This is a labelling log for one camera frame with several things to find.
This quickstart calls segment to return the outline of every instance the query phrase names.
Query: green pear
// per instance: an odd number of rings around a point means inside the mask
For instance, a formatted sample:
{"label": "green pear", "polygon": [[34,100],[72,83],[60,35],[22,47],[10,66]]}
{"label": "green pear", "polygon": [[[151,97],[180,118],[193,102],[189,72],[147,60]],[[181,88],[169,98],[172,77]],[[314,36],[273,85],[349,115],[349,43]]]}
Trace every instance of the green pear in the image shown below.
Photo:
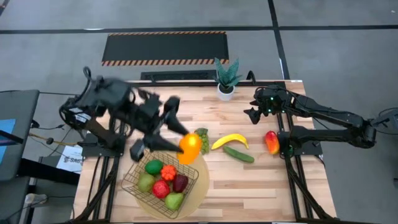
{"label": "green pear", "polygon": [[170,210],[178,210],[184,199],[183,193],[169,193],[165,199],[166,207]]}
{"label": "green pear", "polygon": [[155,177],[153,175],[145,174],[145,173],[142,173],[139,176],[139,180],[137,183],[138,189],[141,192],[150,191],[152,189],[152,187],[154,186],[154,184],[155,184]]}

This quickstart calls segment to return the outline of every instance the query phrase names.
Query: wire basket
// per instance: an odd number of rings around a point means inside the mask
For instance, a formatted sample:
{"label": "wire basket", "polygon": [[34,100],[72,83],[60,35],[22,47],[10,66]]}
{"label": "wire basket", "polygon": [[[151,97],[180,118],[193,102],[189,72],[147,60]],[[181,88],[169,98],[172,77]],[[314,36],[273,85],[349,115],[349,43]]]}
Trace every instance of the wire basket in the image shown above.
{"label": "wire basket", "polygon": [[[158,159],[163,162],[163,165],[173,165],[177,169],[178,174],[182,174],[188,177],[188,185],[182,192],[184,194],[184,199],[183,202],[178,210],[170,210],[166,207],[165,205],[165,199],[162,198],[157,198],[155,195],[152,194],[152,191],[150,192],[141,192],[138,189],[137,183],[139,180],[139,175],[143,172],[145,172],[145,165],[153,160],[153,159]],[[126,181],[128,182],[128,187],[123,186],[122,183],[122,189],[129,192],[131,195],[133,195],[135,198],[140,200],[141,202],[146,203],[150,207],[152,207],[154,210],[157,210],[159,213],[163,214],[169,219],[175,219],[178,217],[178,214],[181,211],[181,208],[183,207],[187,197],[189,196],[189,193],[191,192],[193,186],[195,185],[198,177],[199,177],[199,172],[187,165],[181,165],[178,160],[167,153],[164,152],[146,152],[144,157],[141,159],[141,161],[138,163],[136,168],[133,170],[134,165],[131,166],[129,172],[126,174],[126,176],[123,179],[123,182]],[[160,174],[155,176],[156,180],[161,179]]]}

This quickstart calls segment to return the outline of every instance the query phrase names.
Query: orange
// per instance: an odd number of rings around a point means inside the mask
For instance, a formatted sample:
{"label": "orange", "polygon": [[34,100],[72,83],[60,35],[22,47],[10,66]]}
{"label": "orange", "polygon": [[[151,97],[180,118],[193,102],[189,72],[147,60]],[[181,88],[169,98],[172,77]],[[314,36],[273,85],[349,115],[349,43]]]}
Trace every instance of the orange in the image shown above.
{"label": "orange", "polygon": [[201,139],[197,134],[186,134],[180,140],[180,148],[184,154],[177,153],[177,159],[180,164],[191,164],[199,155],[201,149]]}

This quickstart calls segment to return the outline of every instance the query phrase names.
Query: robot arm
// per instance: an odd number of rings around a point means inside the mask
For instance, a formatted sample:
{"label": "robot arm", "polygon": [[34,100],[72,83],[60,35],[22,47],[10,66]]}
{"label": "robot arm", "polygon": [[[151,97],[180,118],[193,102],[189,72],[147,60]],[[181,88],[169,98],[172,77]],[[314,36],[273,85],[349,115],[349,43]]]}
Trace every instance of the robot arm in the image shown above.
{"label": "robot arm", "polygon": [[[60,116],[66,124],[77,131],[83,129],[90,131],[104,148],[114,151],[124,150],[126,138],[135,129],[144,133],[143,139],[138,139],[130,149],[134,161],[139,161],[143,157],[146,147],[151,152],[159,150],[182,152],[178,146],[160,135],[163,124],[176,133],[188,134],[176,117],[180,104],[178,97],[171,96],[164,103],[163,113],[160,114],[159,106],[162,102],[159,100],[159,95],[146,92],[116,78],[98,77],[92,80],[90,69],[85,67],[83,71],[88,79],[85,90],[80,96],[69,98],[60,107]],[[141,104],[135,102],[134,91],[143,99]],[[111,127],[105,129],[95,120],[97,117],[102,117],[106,110],[111,117],[110,123],[118,119],[129,126],[128,135],[115,133]]]}
{"label": "robot arm", "polygon": [[253,124],[257,124],[261,114],[268,116],[287,112],[304,118],[319,118],[333,124],[345,127],[342,130],[312,130],[302,126],[293,126],[290,133],[280,133],[281,136],[289,136],[293,147],[301,147],[307,141],[335,141],[347,142],[355,147],[370,148],[376,142],[376,130],[370,120],[364,120],[361,116],[347,111],[338,111],[319,105],[315,100],[285,90],[277,85],[266,88],[257,88],[254,94],[253,106],[244,112],[249,115]]}

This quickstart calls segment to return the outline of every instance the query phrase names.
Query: plastic fruit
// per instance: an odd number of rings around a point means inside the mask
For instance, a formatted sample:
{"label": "plastic fruit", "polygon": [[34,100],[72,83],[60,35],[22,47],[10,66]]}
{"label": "plastic fruit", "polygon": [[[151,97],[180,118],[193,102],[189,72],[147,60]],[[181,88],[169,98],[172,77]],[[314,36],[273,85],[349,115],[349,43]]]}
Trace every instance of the plastic fruit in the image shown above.
{"label": "plastic fruit", "polygon": [[237,150],[228,147],[228,146],[224,146],[224,152],[227,153],[228,155],[232,156],[233,158],[239,159],[240,161],[243,162],[248,162],[248,163],[253,163],[254,162],[254,158],[246,155],[245,153],[242,152],[238,152]]}
{"label": "plastic fruit", "polygon": [[151,160],[145,165],[145,171],[152,175],[159,174],[162,168],[163,162],[158,159]]}
{"label": "plastic fruit", "polygon": [[177,175],[177,170],[173,165],[166,165],[160,171],[162,178],[166,181],[174,180],[175,175]]}
{"label": "plastic fruit", "polygon": [[264,140],[267,144],[269,153],[274,155],[279,152],[279,140],[275,132],[273,131],[267,132],[266,136],[264,137]]}
{"label": "plastic fruit", "polygon": [[165,199],[166,207],[170,210],[178,210],[184,200],[183,193],[169,193]]}
{"label": "plastic fruit", "polygon": [[158,180],[152,189],[157,198],[165,198],[170,193],[170,187],[164,180]]}
{"label": "plastic fruit", "polygon": [[173,180],[173,191],[181,193],[188,185],[188,177],[182,174],[177,174]]}
{"label": "plastic fruit", "polygon": [[180,164],[191,164],[199,155],[201,145],[202,141],[200,140],[199,135],[186,134],[180,140],[180,148],[184,153],[177,153],[177,159]]}
{"label": "plastic fruit", "polygon": [[141,192],[148,192],[152,189],[152,186],[155,184],[155,177],[150,174],[142,173],[138,179],[138,189]]}
{"label": "plastic fruit", "polygon": [[209,146],[209,136],[207,135],[208,130],[206,128],[198,128],[195,130],[195,134],[199,135],[201,139],[201,153],[202,155],[207,154],[210,152]]}
{"label": "plastic fruit", "polygon": [[223,144],[225,144],[229,141],[234,141],[234,140],[240,141],[241,143],[243,143],[246,146],[246,149],[249,149],[248,140],[246,140],[246,138],[241,134],[229,134],[227,136],[224,136],[224,137],[220,138],[219,140],[217,140],[213,144],[211,149],[216,149],[216,148],[222,146]]}

